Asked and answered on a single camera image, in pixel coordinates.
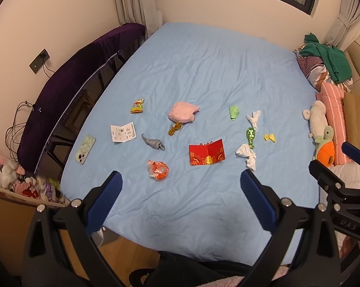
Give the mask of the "white crumpled tissue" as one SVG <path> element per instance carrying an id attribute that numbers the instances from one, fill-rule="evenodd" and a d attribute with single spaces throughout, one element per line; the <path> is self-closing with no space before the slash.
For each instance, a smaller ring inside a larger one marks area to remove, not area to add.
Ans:
<path id="1" fill-rule="evenodd" d="M 258 131 L 258 121 L 261 115 L 261 111 L 253 111 L 251 115 L 246 115 L 246 119 L 251 124 L 251 127 L 257 132 Z"/>
<path id="2" fill-rule="evenodd" d="M 256 171 L 256 153 L 249 147 L 248 144 L 241 144 L 236 150 L 236 155 L 246 158 L 246 167 L 253 172 Z"/>

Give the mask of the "pink cloth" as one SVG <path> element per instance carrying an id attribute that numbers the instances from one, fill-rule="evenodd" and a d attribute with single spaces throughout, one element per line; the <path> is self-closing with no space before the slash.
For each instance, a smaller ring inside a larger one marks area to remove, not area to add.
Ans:
<path id="1" fill-rule="evenodd" d="M 168 118 L 173 122 L 186 124 L 195 120 L 195 114 L 197 112 L 199 112 L 199 106 L 180 101 L 172 106 Z"/>

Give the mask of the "pink knitted sleeve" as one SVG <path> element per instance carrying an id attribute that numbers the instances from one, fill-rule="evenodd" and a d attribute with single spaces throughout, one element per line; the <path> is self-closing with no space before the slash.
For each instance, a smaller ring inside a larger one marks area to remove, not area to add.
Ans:
<path id="1" fill-rule="evenodd" d="M 285 276 L 288 272 L 287 266 L 280 266 L 273 277 L 273 281 L 282 276 Z M 217 281 L 209 282 L 206 284 L 199 285 L 198 287 L 236 287 L 244 279 L 241 276 L 228 277 L 225 279 L 219 279 Z"/>

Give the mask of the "light green crumpled wrapper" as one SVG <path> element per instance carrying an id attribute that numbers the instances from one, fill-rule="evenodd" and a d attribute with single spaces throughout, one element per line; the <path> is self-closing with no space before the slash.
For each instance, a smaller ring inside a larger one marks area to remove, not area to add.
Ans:
<path id="1" fill-rule="evenodd" d="M 229 115 L 230 115 L 230 119 L 232 121 L 235 121 L 237 119 L 237 117 L 239 116 L 239 113 L 240 113 L 240 111 L 239 111 L 238 106 L 234 105 L 229 108 Z"/>

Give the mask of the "grey knotted cloth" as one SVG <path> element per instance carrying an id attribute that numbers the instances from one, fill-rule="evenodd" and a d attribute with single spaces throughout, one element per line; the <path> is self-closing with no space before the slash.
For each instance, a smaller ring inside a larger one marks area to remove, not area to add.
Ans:
<path id="1" fill-rule="evenodd" d="M 143 141 L 150 147 L 156 149 L 156 150 L 162 150 L 165 151 L 165 145 L 160 139 L 150 139 L 146 137 L 146 135 L 142 134 Z"/>

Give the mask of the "striped clothing pile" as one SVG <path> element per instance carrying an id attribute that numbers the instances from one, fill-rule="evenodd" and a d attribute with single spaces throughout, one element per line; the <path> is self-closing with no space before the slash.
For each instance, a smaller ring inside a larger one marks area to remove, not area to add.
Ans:
<path id="1" fill-rule="evenodd" d="M 302 48 L 304 48 L 304 45 L 295 50 L 294 53 L 296 55 L 296 60 L 301 72 L 304 74 L 313 88 L 320 92 L 321 85 L 323 83 L 330 83 L 348 93 L 351 92 L 354 84 L 352 78 L 349 78 L 340 84 L 335 84 L 323 63 L 323 60 L 317 56 L 302 56 L 300 54 Z"/>

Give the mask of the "red envelope card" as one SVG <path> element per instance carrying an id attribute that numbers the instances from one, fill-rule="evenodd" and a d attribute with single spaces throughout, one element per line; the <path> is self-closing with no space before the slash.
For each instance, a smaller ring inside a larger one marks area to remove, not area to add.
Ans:
<path id="1" fill-rule="evenodd" d="M 222 139 L 205 144 L 191 144 L 189 146 L 191 166 L 213 165 L 225 160 Z"/>

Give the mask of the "plush toy storage bin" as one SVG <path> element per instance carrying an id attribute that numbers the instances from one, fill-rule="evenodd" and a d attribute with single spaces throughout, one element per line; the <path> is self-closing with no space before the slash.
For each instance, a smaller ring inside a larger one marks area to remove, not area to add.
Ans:
<path id="1" fill-rule="evenodd" d="M 61 192 L 60 182 L 27 174 L 20 164 L 0 152 L 0 197 L 31 206 L 64 207 L 70 201 Z"/>

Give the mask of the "white instruction leaflet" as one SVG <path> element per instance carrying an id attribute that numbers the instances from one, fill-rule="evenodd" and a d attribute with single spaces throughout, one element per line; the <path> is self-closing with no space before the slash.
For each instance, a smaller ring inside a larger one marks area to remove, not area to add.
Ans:
<path id="1" fill-rule="evenodd" d="M 111 125 L 111 139 L 114 143 L 125 143 L 136 137 L 135 126 L 133 122 L 123 126 Z"/>

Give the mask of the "beige curtain left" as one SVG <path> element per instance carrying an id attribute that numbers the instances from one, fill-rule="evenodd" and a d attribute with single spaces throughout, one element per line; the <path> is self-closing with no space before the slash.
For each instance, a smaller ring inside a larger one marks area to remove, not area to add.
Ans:
<path id="1" fill-rule="evenodd" d="M 115 0 L 119 24 L 138 23 L 146 28 L 149 38 L 163 25 L 163 12 L 156 0 Z"/>

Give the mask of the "orange white plastic bag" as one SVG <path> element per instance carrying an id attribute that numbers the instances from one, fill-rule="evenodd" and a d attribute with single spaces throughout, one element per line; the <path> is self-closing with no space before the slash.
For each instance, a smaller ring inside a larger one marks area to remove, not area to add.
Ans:
<path id="1" fill-rule="evenodd" d="M 148 160 L 147 171 L 149 177 L 152 177 L 157 181 L 162 181 L 167 178 L 169 168 L 164 162 Z"/>

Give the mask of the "black keyboard stand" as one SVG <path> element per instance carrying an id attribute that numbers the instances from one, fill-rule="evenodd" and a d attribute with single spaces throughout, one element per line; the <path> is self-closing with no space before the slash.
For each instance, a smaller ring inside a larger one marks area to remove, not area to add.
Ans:
<path id="1" fill-rule="evenodd" d="M 132 54 L 138 49 L 143 37 L 139 41 L 135 41 L 128 48 L 121 51 L 121 57 L 126 61 L 132 56 Z M 73 139 L 76 141 L 80 133 L 81 128 L 84 125 L 86 118 L 89 116 L 95 103 L 101 97 L 107 86 L 111 83 L 114 76 L 125 65 L 119 56 L 116 56 L 111 61 L 116 66 L 117 72 L 115 73 L 109 64 L 101 68 L 100 72 L 95 74 L 84 86 L 84 92 L 78 95 L 73 105 L 68 109 L 66 116 L 62 118 L 62 121 L 57 125 L 55 133 L 59 136 Z M 44 153 L 37 172 L 42 172 L 47 167 L 49 162 L 54 162 L 60 168 L 63 168 L 68 159 L 68 155 L 73 146 L 56 146 L 54 153 L 58 159 L 63 163 L 63 166 L 59 166 L 48 154 Z"/>

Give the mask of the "white crumpled tissue upper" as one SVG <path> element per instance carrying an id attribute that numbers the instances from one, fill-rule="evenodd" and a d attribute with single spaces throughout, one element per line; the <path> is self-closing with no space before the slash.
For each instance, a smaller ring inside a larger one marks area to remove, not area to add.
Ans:
<path id="1" fill-rule="evenodd" d="M 253 111 L 251 115 L 246 115 L 246 119 L 251 124 L 251 127 L 257 132 L 258 131 L 258 121 L 261 115 L 261 111 Z"/>

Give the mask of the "white plush toy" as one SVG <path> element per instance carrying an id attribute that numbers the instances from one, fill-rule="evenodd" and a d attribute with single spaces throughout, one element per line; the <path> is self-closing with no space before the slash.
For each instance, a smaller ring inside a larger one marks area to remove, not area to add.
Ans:
<path id="1" fill-rule="evenodd" d="M 309 110 L 303 110 L 303 118 L 309 122 L 309 137 L 316 139 L 324 136 L 324 130 L 328 125 L 326 107 L 322 101 L 316 100 Z"/>

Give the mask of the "green knitted garment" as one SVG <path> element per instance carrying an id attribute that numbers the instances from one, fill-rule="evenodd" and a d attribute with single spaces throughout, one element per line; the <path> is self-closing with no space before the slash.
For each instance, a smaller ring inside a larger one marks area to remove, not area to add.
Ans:
<path id="1" fill-rule="evenodd" d="M 304 46 L 299 50 L 299 54 L 304 58 L 320 58 L 335 84 L 352 77 L 352 70 L 344 52 L 334 45 L 321 44 L 313 33 L 305 35 Z"/>

